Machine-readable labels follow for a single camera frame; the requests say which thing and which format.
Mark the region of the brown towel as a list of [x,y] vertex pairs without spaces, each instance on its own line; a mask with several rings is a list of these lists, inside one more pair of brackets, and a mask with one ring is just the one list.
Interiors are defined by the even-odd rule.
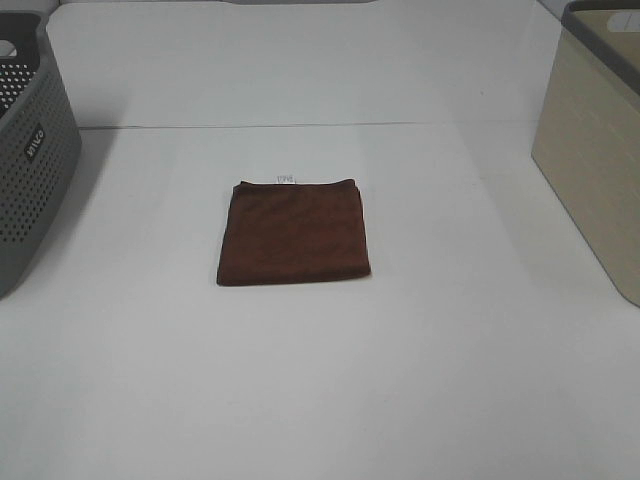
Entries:
[[354,180],[242,181],[233,188],[219,286],[331,282],[370,274],[362,199]]

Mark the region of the beige storage bin grey rim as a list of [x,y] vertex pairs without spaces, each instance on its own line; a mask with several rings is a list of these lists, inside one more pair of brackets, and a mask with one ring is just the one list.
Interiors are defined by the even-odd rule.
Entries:
[[531,155],[616,290],[638,304],[638,2],[565,6]]

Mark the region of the grey perforated plastic basket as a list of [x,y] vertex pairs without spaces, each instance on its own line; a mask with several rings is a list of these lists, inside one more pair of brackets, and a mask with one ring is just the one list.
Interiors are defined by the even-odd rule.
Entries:
[[1,294],[21,282],[78,165],[81,136],[52,49],[48,17],[4,11],[1,38]]

